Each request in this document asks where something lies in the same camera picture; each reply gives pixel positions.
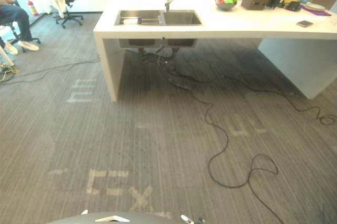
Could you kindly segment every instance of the white sneaker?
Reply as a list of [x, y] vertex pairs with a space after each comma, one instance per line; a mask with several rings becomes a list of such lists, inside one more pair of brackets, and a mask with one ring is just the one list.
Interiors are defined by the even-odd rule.
[[18, 45], [31, 51], [39, 50], [38, 46], [28, 41], [19, 41]]
[[13, 54], [13, 55], [17, 55], [17, 53], [18, 53], [17, 49], [16, 49], [15, 47], [13, 47], [13, 46], [11, 45], [11, 43], [8, 42], [8, 41], [5, 42], [5, 47], [4, 47], [4, 49], [5, 49], [5, 51], [6, 51], [7, 53], [11, 53], [11, 54]]

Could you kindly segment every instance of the fruit bowl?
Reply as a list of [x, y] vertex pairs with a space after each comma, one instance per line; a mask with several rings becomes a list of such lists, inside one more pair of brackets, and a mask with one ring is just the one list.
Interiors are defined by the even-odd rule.
[[236, 0], [215, 0], [215, 4], [222, 11], [230, 11], [236, 5]]

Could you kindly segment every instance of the countertop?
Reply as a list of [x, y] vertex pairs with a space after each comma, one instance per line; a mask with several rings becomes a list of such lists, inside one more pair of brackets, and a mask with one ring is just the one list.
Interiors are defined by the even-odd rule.
[[[115, 26], [119, 10], [162, 9], [166, 0], [111, 0], [98, 20], [94, 34], [100, 38], [314, 38], [337, 40], [337, 15], [316, 16], [308, 11], [283, 8], [248, 11], [241, 0], [229, 12], [214, 0], [174, 0], [170, 9], [193, 9], [202, 26]], [[304, 28], [299, 21], [314, 24]]]

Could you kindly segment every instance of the white kitchen island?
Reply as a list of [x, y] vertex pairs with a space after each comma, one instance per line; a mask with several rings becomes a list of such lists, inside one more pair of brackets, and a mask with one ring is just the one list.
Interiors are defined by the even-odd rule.
[[[193, 9], [201, 26], [115, 25], [119, 10], [160, 9], [166, 0], [111, 0], [94, 28], [97, 50], [112, 101], [117, 100], [125, 49], [119, 39], [263, 38], [260, 51], [300, 90], [313, 99], [337, 77], [337, 15], [316, 16], [282, 8], [229, 12], [214, 0], [174, 0], [170, 9]], [[314, 23], [303, 28], [297, 22]]]

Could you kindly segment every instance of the fire extinguisher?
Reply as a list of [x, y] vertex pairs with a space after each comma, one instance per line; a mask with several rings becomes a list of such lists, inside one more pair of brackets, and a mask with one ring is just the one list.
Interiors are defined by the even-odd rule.
[[36, 9], [35, 9], [34, 4], [33, 4], [32, 1], [28, 0], [28, 6], [31, 9], [31, 13], [34, 15], [34, 17], [37, 17], [38, 13], [37, 13], [37, 11], [36, 11]]

